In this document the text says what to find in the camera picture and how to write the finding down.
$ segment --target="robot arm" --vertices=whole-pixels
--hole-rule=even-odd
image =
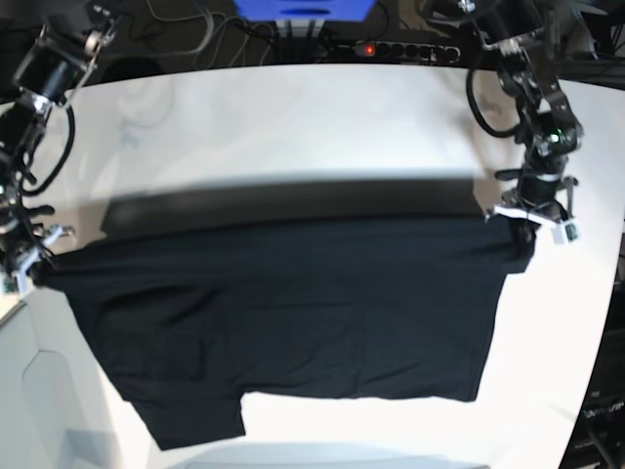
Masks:
[[[473,16],[484,51],[497,56],[497,74],[506,94],[516,100],[520,124],[510,131],[490,129],[479,113],[473,94],[474,70],[467,78],[471,109],[480,125],[493,137],[515,137],[525,146],[521,169],[496,173],[500,181],[518,181],[505,192],[503,203],[487,217],[502,215],[526,220],[552,230],[558,244],[575,241],[579,230],[572,214],[577,181],[563,173],[568,154],[581,145],[583,129],[572,112],[543,41],[543,23],[531,0],[460,0],[458,7]],[[547,110],[541,105],[547,104]],[[567,207],[556,200],[566,190]]]
[[[517,144],[525,146],[520,169],[497,173],[499,180],[517,181],[517,186],[504,193],[503,203],[487,217],[525,220],[523,237],[534,236],[536,227],[542,225],[553,231],[557,243],[574,241],[579,233],[572,217],[572,191],[577,183],[563,172],[583,132],[545,50],[540,16],[531,0],[452,1],[461,12],[460,21],[475,26],[484,51],[496,54],[500,83],[517,102],[520,124],[510,131],[490,129],[479,113],[473,95],[475,71],[470,70],[469,102],[478,123],[493,137],[514,136]],[[30,172],[34,154],[55,107],[67,112],[73,139],[70,103],[114,36],[119,0],[0,0],[0,15],[13,12],[18,16],[23,6],[30,11],[40,8],[46,25],[15,74],[21,96],[0,116],[0,269],[10,287],[19,291],[34,262],[40,257],[53,262],[48,246],[63,234],[61,227],[33,226],[31,218],[52,215],[54,209],[26,209],[22,198],[47,188],[68,151],[48,179],[27,191],[25,182],[37,184]],[[549,110],[541,110],[543,102]],[[568,191],[567,208],[556,200],[563,189]]]
[[[22,1],[33,6],[33,1]],[[50,206],[26,209],[22,199],[43,192],[52,183],[65,160],[67,146],[57,169],[34,190],[24,184],[37,185],[31,173],[37,147],[43,140],[50,114],[64,109],[69,119],[69,140],[73,141],[74,115],[71,100],[89,79],[97,66],[102,49],[112,40],[119,12],[117,4],[92,0],[41,2],[46,8],[60,8],[45,18],[39,38],[27,53],[14,75],[21,95],[0,116],[0,268],[7,275],[8,290],[23,291],[25,274],[39,256],[52,261],[48,246],[63,232],[60,227],[44,230],[33,226],[30,219],[53,215]],[[20,11],[18,2],[1,3],[2,12]]]

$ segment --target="black cloth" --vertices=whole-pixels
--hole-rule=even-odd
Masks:
[[[532,252],[505,219],[307,221],[99,243],[38,281],[166,449],[244,435],[255,391],[473,401]]]

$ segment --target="metal bracket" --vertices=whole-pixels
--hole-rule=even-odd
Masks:
[[[50,247],[57,242],[60,237],[72,233],[73,229],[70,227],[53,225],[46,231],[46,235],[41,240],[41,243],[46,247]],[[28,292],[28,275],[26,273],[40,258],[39,250],[34,246],[20,254],[16,269],[9,275],[5,273],[2,274],[2,293],[18,293],[20,297],[23,297]]]
[[[549,228],[555,244],[571,244],[581,236],[579,225],[573,217],[573,190],[577,185],[578,182],[575,178],[568,177],[562,180],[562,189],[566,190],[568,198],[566,210],[568,218],[566,220],[519,206],[516,191],[512,190],[504,193],[503,203],[495,205],[486,212],[486,222],[497,215],[515,220],[527,220],[541,227]]]

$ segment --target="blue device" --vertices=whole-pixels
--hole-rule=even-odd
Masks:
[[[234,0],[249,21],[364,21],[375,0]]]

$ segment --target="white tabletop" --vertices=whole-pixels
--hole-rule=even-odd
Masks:
[[[486,75],[478,80],[489,90],[481,103],[491,120],[507,127],[515,118],[512,101],[500,100],[496,80]],[[522,149],[480,130],[464,77],[458,69],[298,65],[92,87],[75,103],[72,157],[42,200],[82,232],[82,242],[96,237],[112,197],[191,186],[475,177],[480,201],[492,203],[500,193],[492,169],[517,167]],[[549,233],[540,233],[526,274],[508,278],[475,403],[254,394],[243,401],[248,437],[162,453],[103,378],[111,431],[127,466],[213,460],[216,448],[230,447],[238,450],[219,461],[240,462],[250,457],[242,448],[251,442],[358,442],[497,469],[557,468],[602,336],[625,213],[625,94],[574,83],[563,88],[586,130],[567,168],[580,180],[575,214],[583,237],[555,247]],[[61,115],[37,157],[36,174],[55,164],[64,134]],[[30,314],[39,347],[62,353],[70,368],[84,361],[94,367],[70,314],[51,320],[44,314],[49,298],[37,298]],[[55,326],[61,323],[62,331]],[[93,383],[76,374],[74,380],[80,399],[88,400]],[[84,408],[95,422],[90,406]],[[272,457],[281,460],[279,453]]]

